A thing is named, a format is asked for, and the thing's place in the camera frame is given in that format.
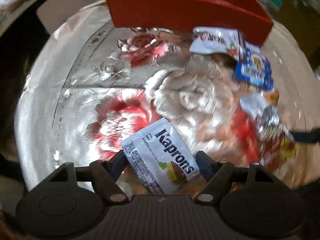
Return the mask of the white Kaprons wafer pack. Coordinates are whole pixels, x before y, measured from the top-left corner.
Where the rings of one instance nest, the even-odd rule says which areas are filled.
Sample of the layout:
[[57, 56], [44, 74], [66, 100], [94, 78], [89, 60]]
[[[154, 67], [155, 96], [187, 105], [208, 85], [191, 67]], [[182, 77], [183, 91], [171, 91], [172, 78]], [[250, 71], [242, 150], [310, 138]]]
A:
[[120, 145], [137, 177], [153, 195], [173, 194], [200, 175], [192, 153], [165, 118]]

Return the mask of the white hawthorn snack pack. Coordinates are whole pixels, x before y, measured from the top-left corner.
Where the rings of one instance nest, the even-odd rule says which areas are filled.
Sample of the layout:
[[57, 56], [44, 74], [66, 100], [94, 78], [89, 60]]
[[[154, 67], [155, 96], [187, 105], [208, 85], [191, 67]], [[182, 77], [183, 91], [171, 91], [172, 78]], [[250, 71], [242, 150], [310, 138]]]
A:
[[245, 39], [236, 29], [218, 27], [195, 27], [196, 36], [190, 46], [190, 52], [201, 55], [227, 54], [236, 61], [243, 61], [246, 55]]

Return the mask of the silver red nut pack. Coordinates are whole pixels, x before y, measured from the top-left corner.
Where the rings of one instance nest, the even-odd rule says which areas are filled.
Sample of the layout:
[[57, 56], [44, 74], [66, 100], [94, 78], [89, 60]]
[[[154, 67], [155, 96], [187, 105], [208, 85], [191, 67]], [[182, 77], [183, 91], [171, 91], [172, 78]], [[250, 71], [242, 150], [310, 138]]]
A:
[[294, 138], [281, 122], [275, 105], [259, 93], [246, 95], [239, 103], [255, 126], [261, 165], [275, 171], [296, 156]]

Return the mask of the blue coconut snack pack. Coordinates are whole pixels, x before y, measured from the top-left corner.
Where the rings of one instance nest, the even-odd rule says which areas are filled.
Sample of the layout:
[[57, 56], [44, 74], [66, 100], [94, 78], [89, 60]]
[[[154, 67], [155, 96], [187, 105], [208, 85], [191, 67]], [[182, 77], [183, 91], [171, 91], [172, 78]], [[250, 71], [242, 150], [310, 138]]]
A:
[[246, 42], [244, 59], [236, 65], [235, 77], [264, 91], [274, 89], [271, 64], [258, 46]]

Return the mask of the red cardboard box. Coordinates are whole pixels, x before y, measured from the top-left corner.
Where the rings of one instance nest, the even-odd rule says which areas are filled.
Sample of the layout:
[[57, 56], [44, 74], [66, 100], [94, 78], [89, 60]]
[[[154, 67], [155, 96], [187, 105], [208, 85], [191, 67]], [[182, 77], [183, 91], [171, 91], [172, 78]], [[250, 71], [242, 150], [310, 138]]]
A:
[[237, 29], [262, 46], [273, 21], [257, 0], [107, 0], [115, 27]]

